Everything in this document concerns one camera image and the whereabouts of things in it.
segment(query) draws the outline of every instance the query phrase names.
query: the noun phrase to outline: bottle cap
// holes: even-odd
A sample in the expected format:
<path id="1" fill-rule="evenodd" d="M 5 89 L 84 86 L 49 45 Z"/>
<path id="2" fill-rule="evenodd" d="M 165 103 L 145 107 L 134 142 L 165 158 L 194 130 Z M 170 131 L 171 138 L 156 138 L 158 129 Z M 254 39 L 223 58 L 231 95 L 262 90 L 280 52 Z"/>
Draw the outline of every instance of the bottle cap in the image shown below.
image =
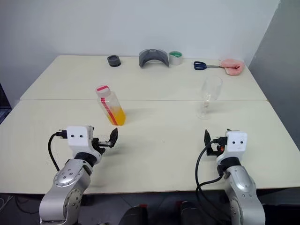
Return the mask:
<path id="1" fill-rule="evenodd" d="M 106 98 L 111 94 L 111 90 L 107 85 L 102 85 L 96 88 L 96 93 L 99 98 Z"/>

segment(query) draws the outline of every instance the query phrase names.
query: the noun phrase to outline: tape roll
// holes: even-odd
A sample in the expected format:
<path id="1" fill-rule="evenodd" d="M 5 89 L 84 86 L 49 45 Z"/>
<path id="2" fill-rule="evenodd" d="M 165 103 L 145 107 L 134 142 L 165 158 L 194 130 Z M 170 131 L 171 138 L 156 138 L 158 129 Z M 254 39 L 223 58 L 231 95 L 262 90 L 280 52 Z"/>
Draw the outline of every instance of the tape roll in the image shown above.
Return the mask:
<path id="1" fill-rule="evenodd" d="M 173 51 L 169 53 L 169 63 L 172 65 L 180 65 L 183 61 L 182 53 Z"/>
<path id="2" fill-rule="evenodd" d="M 108 56 L 107 61 L 111 67 L 118 67 L 119 65 L 121 65 L 121 61 L 117 55 Z"/>

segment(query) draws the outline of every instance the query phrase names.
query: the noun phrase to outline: table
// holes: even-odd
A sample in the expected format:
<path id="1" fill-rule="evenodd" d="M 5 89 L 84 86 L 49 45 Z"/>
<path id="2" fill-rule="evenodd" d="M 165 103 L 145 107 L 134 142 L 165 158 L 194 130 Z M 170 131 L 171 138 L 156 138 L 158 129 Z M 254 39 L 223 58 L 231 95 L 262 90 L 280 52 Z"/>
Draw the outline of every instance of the table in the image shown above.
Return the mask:
<path id="1" fill-rule="evenodd" d="M 95 88 L 107 84 L 120 100 L 201 100 L 200 88 L 207 76 L 223 80 L 219 101 L 265 101 L 266 97 L 247 67 L 239 76 L 228 76 L 222 68 L 196 71 L 194 60 L 179 66 L 148 63 L 121 57 L 121 66 L 111 67 L 105 56 L 62 55 L 41 74 L 21 100 L 96 99 Z M 201 60 L 218 65 L 218 60 Z"/>
<path id="2" fill-rule="evenodd" d="M 195 163 L 212 137 L 227 128 L 248 133 L 241 163 L 258 188 L 300 186 L 300 153 L 267 101 L 218 101 L 211 120 L 196 117 L 195 101 L 120 101 L 127 114 L 115 148 L 95 165 L 87 194 L 195 189 Z M 44 194 L 56 170 L 48 156 L 50 135 L 68 125 L 93 125 L 108 138 L 115 126 L 96 100 L 20 101 L 0 126 L 0 192 Z M 67 141 L 55 138 L 53 155 L 61 168 L 72 154 Z M 215 157 L 205 156 L 200 181 L 218 177 Z M 223 182 L 203 189 L 223 189 Z"/>

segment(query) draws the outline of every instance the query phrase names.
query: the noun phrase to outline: white wall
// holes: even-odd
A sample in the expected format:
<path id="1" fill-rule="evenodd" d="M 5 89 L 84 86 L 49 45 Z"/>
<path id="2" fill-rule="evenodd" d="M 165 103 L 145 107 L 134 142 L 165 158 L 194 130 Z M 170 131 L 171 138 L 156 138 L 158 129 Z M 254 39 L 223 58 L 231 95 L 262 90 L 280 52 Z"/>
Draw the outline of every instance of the white wall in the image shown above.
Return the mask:
<path id="1" fill-rule="evenodd" d="M 0 0 L 0 82 L 12 105 L 58 54 L 252 60 L 279 0 Z"/>

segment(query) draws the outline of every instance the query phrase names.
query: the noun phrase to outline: plastic bottle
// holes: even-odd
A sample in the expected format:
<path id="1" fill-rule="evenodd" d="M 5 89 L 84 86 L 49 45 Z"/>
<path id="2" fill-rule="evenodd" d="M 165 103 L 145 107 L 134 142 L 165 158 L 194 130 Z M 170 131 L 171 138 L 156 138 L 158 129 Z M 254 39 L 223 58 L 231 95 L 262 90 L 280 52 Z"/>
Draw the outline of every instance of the plastic bottle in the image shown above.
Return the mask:
<path id="1" fill-rule="evenodd" d="M 101 105 L 107 118 L 113 125 L 122 126 L 125 122 L 126 115 L 119 104 L 117 96 L 108 86 L 103 85 L 96 88 L 98 103 Z"/>

